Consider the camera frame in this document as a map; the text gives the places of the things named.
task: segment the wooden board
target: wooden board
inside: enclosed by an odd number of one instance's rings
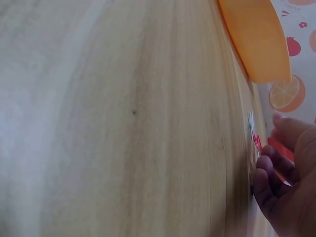
[[[0,1],[5,237],[268,236],[214,0]]]

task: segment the orange lid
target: orange lid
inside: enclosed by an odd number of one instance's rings
[[[219,5],[250,79],[290,82],[287,43],[270,0],[219,0]]]

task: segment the hand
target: hand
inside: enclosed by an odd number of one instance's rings
[[[273,122],[272,137],[294,153],[294,163],[265,146],[253,175],[255,198],[280,237],[316,236],[316,125],[281,114]]]

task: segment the fruit pattern tablecloth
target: fruit pattern tablecloth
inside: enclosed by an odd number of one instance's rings
[[[267,135],[273,129],[275,111],[316,123],[316,0],[272,0],[272,3],[284,29],[293,75],[290,84],[259,85]],[[277,65],[270,70],[277,70]],[[278,142],[269,138],[268,143],[293,160],[293,153]]]

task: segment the red object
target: red object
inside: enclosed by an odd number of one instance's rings
[[[282,16],[287,16],[289,13],[287,11],[282,11],[283,15]]]
[[[306,22],[301,22],[300,24],[298,24],[299,27],[304,28],[307,27],[307,23]]]
[[[255,146],[256,146],[257,150],[260,152],[262,150],[262,145],[261,145],[261,141],[260,141],[259,135],[253,133],[253,141],[255,143]]]
[[[275,148],[285,158],[294,161],[294,154],[288,148],[284,147],[280,142],[276,141],[272,137],[269,137],[268,144]]]
[[[301,46],[299,42],[294,39],[294,37],[287,37],[286,42],[290,56],[296,56],[301,52]]]

